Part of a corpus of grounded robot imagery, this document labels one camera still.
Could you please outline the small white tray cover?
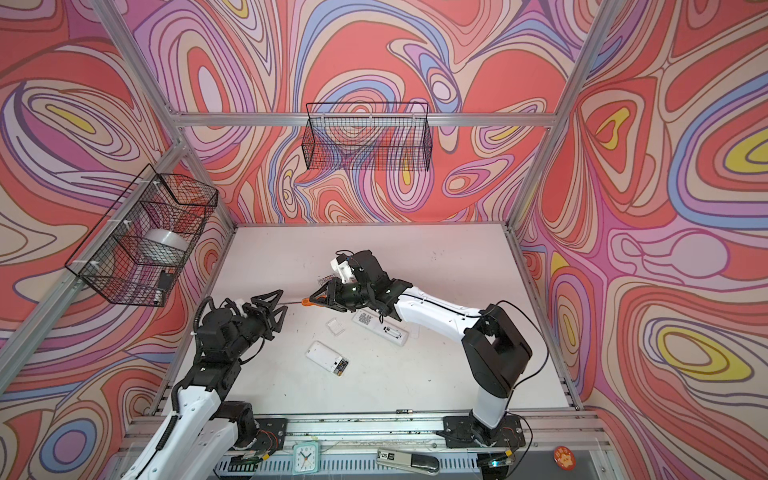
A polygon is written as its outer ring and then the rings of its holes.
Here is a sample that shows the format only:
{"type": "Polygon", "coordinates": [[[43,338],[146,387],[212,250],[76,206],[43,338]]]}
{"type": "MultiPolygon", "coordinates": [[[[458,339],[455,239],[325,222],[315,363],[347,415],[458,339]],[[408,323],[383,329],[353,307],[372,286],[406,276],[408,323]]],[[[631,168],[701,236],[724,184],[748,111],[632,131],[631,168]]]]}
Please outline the small white tray cover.
{"type": "Polygon", "coordinates": [[[344,325],[336,318],[332,318],[331,320],[329,320],[326,326],[334,336],[340,336],[342,333],[345,332],[344,325]]]}

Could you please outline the white rectangular plastic tray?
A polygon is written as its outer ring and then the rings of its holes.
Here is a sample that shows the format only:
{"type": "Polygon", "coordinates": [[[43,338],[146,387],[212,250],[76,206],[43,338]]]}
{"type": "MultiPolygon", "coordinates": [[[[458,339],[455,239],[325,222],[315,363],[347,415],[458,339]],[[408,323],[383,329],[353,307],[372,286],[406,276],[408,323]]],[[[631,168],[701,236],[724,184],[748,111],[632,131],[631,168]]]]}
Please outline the white rectangular plastic tray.
{"type": "Polygon", "coordinates": [[[349,360],[322,342],[314,341],[306,350],[305,357],[323,370],[342,376],[349,360]]]}

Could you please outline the white remote control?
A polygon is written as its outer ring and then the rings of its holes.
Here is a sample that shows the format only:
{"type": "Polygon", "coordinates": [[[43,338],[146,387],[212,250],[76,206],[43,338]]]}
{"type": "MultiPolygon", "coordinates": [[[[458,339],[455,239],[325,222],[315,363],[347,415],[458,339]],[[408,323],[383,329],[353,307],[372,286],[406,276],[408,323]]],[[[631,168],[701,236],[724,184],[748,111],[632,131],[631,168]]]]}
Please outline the white remote control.
{"type": "Polygon", "coordinates": [[[358,310],[355,312],[352,316],[352,322],[398,347],[403,347],[409,338],[409,332],[407,330],[404,330],[391,322],[382,320],[377,314],[367,310],[358,310]]]}

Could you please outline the orange handled screwdriver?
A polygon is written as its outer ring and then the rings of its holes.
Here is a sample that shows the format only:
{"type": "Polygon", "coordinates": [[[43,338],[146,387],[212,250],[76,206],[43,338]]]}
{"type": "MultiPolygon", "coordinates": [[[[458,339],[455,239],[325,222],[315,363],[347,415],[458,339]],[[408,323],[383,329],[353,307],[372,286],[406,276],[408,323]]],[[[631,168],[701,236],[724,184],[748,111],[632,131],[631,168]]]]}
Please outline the orange handled screwdriver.
{"type": "Polygon", "coordinates": [[[304,298],[302,300],[284,301],[284,302],[281,302],[281,305],[288,305],[288,306],[301,305],[301,306],[307,307],[307,306],[313,306],[313,303],[308,298],[304,298]]]}

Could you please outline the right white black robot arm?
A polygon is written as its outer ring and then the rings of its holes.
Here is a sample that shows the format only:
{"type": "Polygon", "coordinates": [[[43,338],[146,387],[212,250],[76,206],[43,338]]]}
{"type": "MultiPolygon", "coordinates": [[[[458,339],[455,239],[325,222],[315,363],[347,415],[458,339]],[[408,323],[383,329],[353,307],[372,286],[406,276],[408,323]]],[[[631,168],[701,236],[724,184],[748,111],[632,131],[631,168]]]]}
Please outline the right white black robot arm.
{"type": "Polygon", "coordinates": [[[525,440],[512,425],[522,418],[509,413],[509,403],[519,386],[543,371],[551,353],[534,372],[525,372],[533,348],[504,309],[510,306],[529,320],[520,307],[504,299],[483,309],[453,304],[390,277],[369,250],[338,251],[331,268],[333,274],[302,300],[303,305],[341,313],[368,309],[380,322],[391,319],[424,327],[461,345],[478,393],[468,414],[443,418],[437,435],[447,447],[493,447],[505,434],[514,434],[516,443],[525,440]]]}

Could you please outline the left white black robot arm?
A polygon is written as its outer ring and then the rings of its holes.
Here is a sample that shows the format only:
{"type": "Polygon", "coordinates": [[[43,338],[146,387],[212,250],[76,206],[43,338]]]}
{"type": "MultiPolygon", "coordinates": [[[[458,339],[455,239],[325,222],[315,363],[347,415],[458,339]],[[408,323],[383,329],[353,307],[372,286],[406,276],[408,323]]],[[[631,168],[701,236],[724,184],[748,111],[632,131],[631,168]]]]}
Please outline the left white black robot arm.
{"type": "Polygon", "coordinates": [[[201,301],[193,319],[192,365],[171,389],[170,413],[124,478],[206,479],[230,451],[259,465],[283,449],[286,420],[260,421],[250,403],[227,398],[250,360],[247,351],[281,332],[287,313],[282,295],[277,289],[245,302],[201,301]]]}

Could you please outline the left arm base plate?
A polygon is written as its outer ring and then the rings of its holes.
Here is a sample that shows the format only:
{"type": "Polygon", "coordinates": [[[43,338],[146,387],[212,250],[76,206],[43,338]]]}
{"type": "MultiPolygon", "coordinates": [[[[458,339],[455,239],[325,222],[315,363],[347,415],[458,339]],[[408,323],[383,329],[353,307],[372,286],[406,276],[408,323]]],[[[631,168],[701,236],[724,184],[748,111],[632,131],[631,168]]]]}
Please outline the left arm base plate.
{"type": "Polygon", "coordinates": [[[283,449],[286,441],[287,418],[256,418],[236,422],[238,437],[234,450],[253,450],[274,454],[283,449]]]}

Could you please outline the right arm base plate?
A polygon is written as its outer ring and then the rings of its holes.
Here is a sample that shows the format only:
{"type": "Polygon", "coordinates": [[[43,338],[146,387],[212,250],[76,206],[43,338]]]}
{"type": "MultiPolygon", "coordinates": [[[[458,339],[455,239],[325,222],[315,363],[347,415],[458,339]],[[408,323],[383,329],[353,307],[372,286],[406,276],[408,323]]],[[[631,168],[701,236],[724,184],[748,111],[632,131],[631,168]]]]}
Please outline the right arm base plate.
{"type": "Polygon", "coordinates": [[[487,427],[472,415],[445,416],[442,429],[436,434],[445,440],[449,449],[507,448],[512,451],[526,445],[522,418],[505,414],[496,427],[487,427]]]}

